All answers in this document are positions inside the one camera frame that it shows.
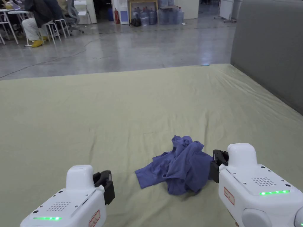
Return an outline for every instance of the purple shirt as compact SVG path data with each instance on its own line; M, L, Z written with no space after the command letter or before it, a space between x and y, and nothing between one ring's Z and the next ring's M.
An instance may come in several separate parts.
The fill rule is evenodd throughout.
M174 146L171 152L154 157L146 167L135 171L140 187L166 181L169 194L199 192L207 183L212 156L202 151L202 143L193 142L189 136L174 136L171 141Z

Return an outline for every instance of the green led light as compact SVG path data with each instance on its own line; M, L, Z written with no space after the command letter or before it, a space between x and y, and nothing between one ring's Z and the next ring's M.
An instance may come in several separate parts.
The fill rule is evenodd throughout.
M289 193L289 192L290 191L261 192L260 195L272 195L272 194Z
M60 217L34 217L35 220L52 220L52 221L58 221L62 218Z

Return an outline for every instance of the concrete floor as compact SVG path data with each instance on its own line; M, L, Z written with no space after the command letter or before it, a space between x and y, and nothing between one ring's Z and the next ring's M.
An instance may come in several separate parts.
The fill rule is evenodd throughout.
M202 5L186 25L90 25L56 46L8 41L0 44L0 80L229 63L236 24L214 19L216 10Z

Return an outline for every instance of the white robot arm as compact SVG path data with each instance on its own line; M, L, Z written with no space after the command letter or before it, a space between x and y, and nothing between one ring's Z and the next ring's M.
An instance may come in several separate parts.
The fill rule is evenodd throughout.
M264 165L248 143L214 150L210 177L240 227L302 227L303 193Z
M109 170L93 175L90 165L73 166L61 189L28 215L20 227L101 227L106 204L115 198Z

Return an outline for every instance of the yellow shoe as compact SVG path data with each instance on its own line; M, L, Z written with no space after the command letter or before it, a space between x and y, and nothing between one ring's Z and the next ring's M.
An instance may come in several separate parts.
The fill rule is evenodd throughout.
M41 46L42 44L43 44L42 40L35 40L32 47L35 48Z

